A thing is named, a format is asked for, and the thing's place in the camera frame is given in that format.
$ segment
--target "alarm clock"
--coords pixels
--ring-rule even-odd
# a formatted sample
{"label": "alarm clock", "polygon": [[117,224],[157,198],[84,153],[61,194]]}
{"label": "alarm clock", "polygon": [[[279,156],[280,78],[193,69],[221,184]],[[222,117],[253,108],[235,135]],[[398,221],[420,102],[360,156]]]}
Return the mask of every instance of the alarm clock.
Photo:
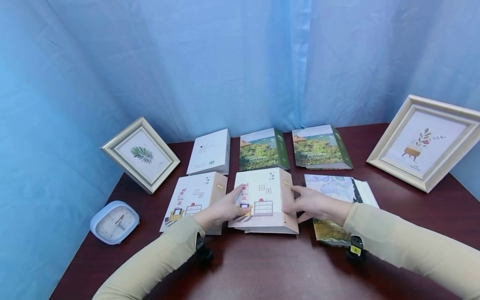
{"label": "alarm clock", "polygon": [[128,204],[115,200],[102,208],[90,221],[90,231],[108,244],[120,244],[140,223],[140,217]]}

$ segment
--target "clock hand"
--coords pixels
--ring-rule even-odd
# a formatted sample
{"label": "clock hand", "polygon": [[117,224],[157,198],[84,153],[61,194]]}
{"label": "clock hand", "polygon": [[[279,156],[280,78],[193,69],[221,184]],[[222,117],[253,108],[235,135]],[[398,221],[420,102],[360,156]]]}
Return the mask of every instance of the clock hand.
{"label": "clock hand", "polygon": [[124,215],[121,215],[121,217],[115,222],[115,225],[120,225],[120,222],[122,221]]}

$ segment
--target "table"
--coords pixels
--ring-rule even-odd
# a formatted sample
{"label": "table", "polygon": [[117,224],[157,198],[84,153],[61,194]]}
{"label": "table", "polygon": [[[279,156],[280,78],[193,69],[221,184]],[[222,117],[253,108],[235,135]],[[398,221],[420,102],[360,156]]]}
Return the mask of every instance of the table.
{"label": "table", "polygon": [[[339,128],[354,170],[307,171],[294,167],[293,183],[303,174],[353,176],[368,181],[380,207],[402,218],[480,249],[480,203],[450,174],[430,194],[367,164],[365,161],[387,124]],[[295,165],[292,136],[285,133],[290,164]],[[123,175],[109,202],[119,199],[140,215],[140,225],[120,245],[109,246],[87,235],[51,299],[90,299],[102,283],[134,253],[159,236],[162,218],[178,177],[185,176],[193,142],[170,144],[180,165],[154,195]],[[228,192],[239,169],[240,139],[231,143]],[[215,254],[210,268],[190,259],[158,284],[147,299],[455,299],[435,283],[397,269],[372,255],[352,266],[344,248],[315,241],[312,222],[299,235],[245,234],[223,228],[207,237]]]}

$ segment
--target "cream picture frame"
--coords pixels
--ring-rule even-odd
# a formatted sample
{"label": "cream picture frame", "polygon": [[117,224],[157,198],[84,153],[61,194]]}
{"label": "cream picture frame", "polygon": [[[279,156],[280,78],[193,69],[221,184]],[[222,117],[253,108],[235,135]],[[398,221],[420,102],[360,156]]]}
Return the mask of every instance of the cream picture frame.
{"label": "cream picture frame", "polygon": [[138,118],[100,149],[149,194],[153,194],[180,163],[144,117]]}
{"label": "cream picture frame", "polygon": [[429,193],[479,141],[479,124],[476,110],[409,95],[367,162]]}

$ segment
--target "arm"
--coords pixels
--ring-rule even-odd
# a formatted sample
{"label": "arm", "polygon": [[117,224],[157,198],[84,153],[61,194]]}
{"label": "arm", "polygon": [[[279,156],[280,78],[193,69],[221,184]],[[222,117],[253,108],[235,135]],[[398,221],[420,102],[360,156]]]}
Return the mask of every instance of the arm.
{"label": "arm", "polygon": [[98,289],[93,299],[143,299],[165,276],[178,269],[196,251],[197,233],[247,213],[235,206],[243,184],[210,207],[185,216],[158,239],[137,252]]}
{"label": "arm", "polygon": [[380,259],[430,278],[461,298],[480,298],[479,251],[367,204],[346,203],[305,187],[292,190],[301,197],[284,211],[305,211],[299,223],[311,217],[332,220],[361,237],[364,249]]}
{"label": "arm", "polygon": [[118,268],[93,299],[142,299],[195,253],[197,232],[205,236],[192,216],[183,217]]}

